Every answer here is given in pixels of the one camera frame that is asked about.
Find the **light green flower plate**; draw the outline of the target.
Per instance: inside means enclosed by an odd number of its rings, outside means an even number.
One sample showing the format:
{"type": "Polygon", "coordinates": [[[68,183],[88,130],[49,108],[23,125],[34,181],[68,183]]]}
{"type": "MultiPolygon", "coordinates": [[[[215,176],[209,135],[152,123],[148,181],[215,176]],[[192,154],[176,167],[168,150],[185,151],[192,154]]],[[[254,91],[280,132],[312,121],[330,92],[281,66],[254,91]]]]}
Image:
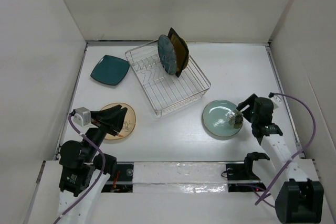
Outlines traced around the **light green flower plate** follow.
{"type": "Polygon", "coordinates": [[[211,101],[203,110],[203,124],[218,137],[231,137],[243,127],[244,117],[237,105],[228,100],[211,101]]]}

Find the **round woven bamboo plate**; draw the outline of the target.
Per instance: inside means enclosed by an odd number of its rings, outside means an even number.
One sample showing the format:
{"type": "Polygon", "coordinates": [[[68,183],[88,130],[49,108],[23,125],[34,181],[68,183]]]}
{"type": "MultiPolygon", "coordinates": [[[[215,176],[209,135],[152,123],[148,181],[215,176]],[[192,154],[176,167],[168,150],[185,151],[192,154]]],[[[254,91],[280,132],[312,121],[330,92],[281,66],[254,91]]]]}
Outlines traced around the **round woven bamboo plate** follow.
{"type": "Polygon", "coordinates": [[[183,70],[188,66],[188,62],[189,62],[189,59],[190,59],[190,51],[189,51],[189,48],[188,48],[188,45],[187,45],[187,42],[183,39],[184,43],[186,44],[186,47],[187,47],[187,52],[188,52],[188,55],[186,57],[186,62],[183,66],[183,70]]]}

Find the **black and amber square plate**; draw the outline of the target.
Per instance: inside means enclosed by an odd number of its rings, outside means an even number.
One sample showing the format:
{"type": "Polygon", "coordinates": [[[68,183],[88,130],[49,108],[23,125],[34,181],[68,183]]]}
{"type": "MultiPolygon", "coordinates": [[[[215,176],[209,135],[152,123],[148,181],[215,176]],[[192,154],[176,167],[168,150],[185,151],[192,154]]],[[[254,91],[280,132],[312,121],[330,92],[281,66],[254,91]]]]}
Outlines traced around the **black and amber square plate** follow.
{"type": "Polygon", "coordinates": [[[186,62],[186,57],[188,55],[187,47],[182,37],[179,36],[172,27],[169,30],[168,38],[170,39],[176,53],[177,70],[175,75],[179,77],[183,72],[183,66],[186,62]]]}

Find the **dark teal round plate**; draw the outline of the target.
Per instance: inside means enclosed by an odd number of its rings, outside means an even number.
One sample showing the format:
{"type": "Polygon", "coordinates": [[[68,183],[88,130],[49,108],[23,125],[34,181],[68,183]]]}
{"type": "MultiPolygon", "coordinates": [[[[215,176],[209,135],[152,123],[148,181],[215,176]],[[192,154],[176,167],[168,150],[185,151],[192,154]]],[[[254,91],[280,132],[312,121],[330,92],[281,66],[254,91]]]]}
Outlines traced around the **dark teal round plate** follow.
{"type": "Polygon", "coordinates": [[[177,72],[177,57],[173,44],[166,35],[161,35],[157,43],[162,67],[169,75],[175,75],[177,72]]]}

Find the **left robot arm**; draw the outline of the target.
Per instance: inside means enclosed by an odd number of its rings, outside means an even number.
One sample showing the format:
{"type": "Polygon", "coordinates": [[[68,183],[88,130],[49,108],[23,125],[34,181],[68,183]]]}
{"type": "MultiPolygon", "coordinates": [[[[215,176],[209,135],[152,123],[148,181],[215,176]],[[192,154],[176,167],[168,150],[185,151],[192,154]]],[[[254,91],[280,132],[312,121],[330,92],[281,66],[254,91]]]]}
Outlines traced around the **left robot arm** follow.
{"type": "Polygon", "coordinates": [[[103,187],[118,175],[116,157],[103,153],[100,145],[106,135],[121,132],[127,112],[117,104],[101,111],[81,107],[69,113],[68,122],[82,140],[69,140],[60,147],[62,171],[55,223],[90,222],[103,187]]]}

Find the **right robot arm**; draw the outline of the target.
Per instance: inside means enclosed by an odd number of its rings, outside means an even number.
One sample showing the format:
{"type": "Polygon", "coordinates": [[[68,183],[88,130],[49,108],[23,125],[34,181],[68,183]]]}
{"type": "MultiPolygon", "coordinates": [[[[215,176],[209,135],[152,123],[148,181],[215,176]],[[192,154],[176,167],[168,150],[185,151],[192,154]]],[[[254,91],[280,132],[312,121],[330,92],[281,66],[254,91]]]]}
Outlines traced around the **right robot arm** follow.
{"type": "Polygon", "coordinates": [[[283,132],[273,123],[275,105],[268,97],[252,94],[237,106],[251,124],[253,136],[262,152],[248,153],[244,159],[243,174],[258,177],[266,187],[259,200],[271,195],[275,212],[281,223],[320,223],[322,219],[324,188],[311,179],[295,161],[303,150],[290,153],[283,132]]]}

